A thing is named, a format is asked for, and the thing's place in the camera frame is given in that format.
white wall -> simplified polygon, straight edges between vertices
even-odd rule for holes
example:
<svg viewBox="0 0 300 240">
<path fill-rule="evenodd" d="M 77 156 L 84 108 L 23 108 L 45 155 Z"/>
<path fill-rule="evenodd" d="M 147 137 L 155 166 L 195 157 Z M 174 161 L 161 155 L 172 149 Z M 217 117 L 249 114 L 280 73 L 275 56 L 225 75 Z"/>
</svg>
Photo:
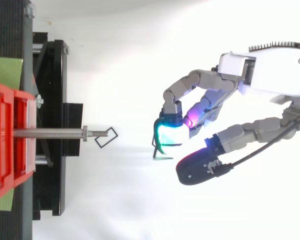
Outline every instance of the white wall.
<svg viewBox="0 0 300 240">
<path fill-rule="evenodd" d="M 172 83 L 209 70 L 222 53 L 272 41 L 300 42 L 300 0 L 33 0 L 34 31 L 64 40 L 68 101 L 84 103 L 90 129 L 119 137 L 81 143 L 68 158 L 66 210 L 43 212 L 34 240 L 300 240 L 300 132 L 195 186 L 181 185 L 180 160 L 153 161 L 153 122 Z M 184 112 L 202 91 L 186 96 Z M 210 137 L 233 124 L 279 117 L 283 106 L 235 94 Z M 234 162 L 260 144 L 220 157 Z"/>
</svg>

metal rod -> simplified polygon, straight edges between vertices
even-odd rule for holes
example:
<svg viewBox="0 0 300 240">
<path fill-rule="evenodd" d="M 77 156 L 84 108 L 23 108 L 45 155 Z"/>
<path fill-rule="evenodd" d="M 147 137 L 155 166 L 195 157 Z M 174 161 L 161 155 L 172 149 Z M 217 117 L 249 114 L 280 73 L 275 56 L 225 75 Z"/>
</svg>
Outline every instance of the metal rod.
<svg viewBox="0 0 300 240">
<path fill-rule="evenodd" d="M 107 137 L 108 131 L 88 131 L 87 126 L 77 128 L 17 128 L 13 131 L 15 138 L 31 139 L 83 139 L 88 137 Z"/>
<path fill-rule="evenodd" d="M 45 155 L 35 156 L 35 165 L 48 165 L 48 161 Z"/>
<path fill-rule="evenodd" d="M 39 54 L 41 52 L 42 47 L 43 47 L 43 44 L 33 44 L 32 45 L 32 53 Z"/>
</svg>

black cable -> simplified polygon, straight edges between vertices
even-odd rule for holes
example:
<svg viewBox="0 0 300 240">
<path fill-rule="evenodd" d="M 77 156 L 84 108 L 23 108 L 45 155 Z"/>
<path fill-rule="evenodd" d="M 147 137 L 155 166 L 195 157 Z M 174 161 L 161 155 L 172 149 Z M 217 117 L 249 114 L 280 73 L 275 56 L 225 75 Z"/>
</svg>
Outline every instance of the black cable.
<svg viewBox="0 0 300 240">
<path fill-rule="evenodd" d="M 249 160 L 250 158 L 254 157 L 255 155 L 257 155 L 257 154 L 261 153 L 262 151 L 266 150 L 267 148 L 271 147 L 273 144 L 277 143 L 279 140 L 281 140 L 284 136 L 286 136 L 292 130 L 297 128 L 299 125 L 300 125 L 300 120 L 296 121 L 293 125 L 288 127 L 286 130 L 284 130 L 282 133 L 280 133 L 278 136 L 276 136 L 274 139 L 272 139 L 266 145 L 260 147 L 259 149 L 250 153 L 249 155 L 245 156 L 244 158 L 241 158 L 240 160 L 235 161 L 234 163 L 230 163 L 230 165 L 232 167 L 235 167 L 235 166 L 238 166 L 239 164 L 242 164 L 243 162 Z"/>
</svg>

green paper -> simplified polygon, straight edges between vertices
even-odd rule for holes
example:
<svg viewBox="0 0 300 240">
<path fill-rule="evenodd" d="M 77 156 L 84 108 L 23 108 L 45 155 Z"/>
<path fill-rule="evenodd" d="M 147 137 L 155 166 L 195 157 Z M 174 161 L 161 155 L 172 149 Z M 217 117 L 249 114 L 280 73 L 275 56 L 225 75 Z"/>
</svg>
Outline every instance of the green paper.
<svg viewBox="0 0 300 240">
<path fill-rule="evenodd" d="M 11 211 L 14 199 L 14 189 L 12 188 L 6 195 L 0 198 L 0 211 Z"/>
<path fill-rule="evenodd" d="M 0 57 L 0 84 L 11 89 L 19 89 L 22 72 L 22 59 Z M 0 211 L 11 211 L 14 189 L 0 198 Z"/>
<path fill-rule="evenodd" d="M 0 84 L 19 89 L 22 64 L 22 59 L 0 57 Z"/>
</svg>

blue light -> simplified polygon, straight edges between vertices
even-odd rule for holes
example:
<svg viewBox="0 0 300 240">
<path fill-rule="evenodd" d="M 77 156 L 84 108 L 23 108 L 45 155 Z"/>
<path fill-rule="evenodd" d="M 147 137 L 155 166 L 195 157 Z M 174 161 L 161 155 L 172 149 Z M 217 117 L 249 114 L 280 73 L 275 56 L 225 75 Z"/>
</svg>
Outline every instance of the blue light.
<svg viewBox="0 0 300 240">
<path fill-rule="evenodd" d="M 158 127 L 158 141 L 160 145 L 183 144 L 189 140 L 189 128 L 183 124 L 178 127 L 160 125 Z"/>
</svg>

